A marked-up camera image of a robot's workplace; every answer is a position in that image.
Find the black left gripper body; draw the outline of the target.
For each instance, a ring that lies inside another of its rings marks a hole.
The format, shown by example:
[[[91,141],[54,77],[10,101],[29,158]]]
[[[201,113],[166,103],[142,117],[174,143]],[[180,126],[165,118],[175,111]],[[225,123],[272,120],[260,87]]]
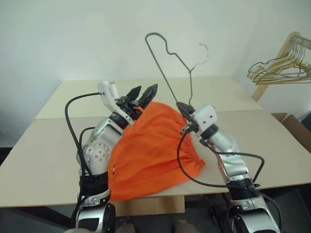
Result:
[[[116,105],[124,111],[132,120],[138,120],[142,111],[138,109],[137,101],[129,96],[123,96],[117,99]]]

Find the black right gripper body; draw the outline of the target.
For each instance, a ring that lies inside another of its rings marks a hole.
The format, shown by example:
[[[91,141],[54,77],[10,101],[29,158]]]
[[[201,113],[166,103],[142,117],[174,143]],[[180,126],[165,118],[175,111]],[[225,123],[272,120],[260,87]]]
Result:
[[[180,135],[194,132],[197,137],[200,137],[200,134],[199,134],[200,127],[199,127],[197,120],[194,119],[197,115],[198,115],[198,112],[192,113],[191,118],[193,119],[193,122],[187,121],[186,125],[179,131]]]

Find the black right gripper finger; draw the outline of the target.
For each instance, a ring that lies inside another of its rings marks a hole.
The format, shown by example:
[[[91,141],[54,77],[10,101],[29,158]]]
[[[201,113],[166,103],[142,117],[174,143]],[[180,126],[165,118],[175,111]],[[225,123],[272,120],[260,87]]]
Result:
[[[188,122],[193,122],[193,119],[191,118],[193,111],[181,110],[180,113]]]
[[[195,109],[191,105],[183,102],[177,102],[176,106],[180,113],[193,113],[195,111]]]

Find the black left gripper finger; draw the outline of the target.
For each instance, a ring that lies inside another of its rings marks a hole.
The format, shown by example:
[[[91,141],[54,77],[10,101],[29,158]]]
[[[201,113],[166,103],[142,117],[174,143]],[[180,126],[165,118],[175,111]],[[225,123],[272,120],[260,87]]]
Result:
[[[141,91],[141,85],[132,88],[125,97],[126,102],[137,102]]]
[[[144,91],[144,93],[138,100],[138,106],[140,108],[145,109],[149,105],[149,103],[153,100],[153,98],[157,94],[157,88],[158,84],[153,84]]]

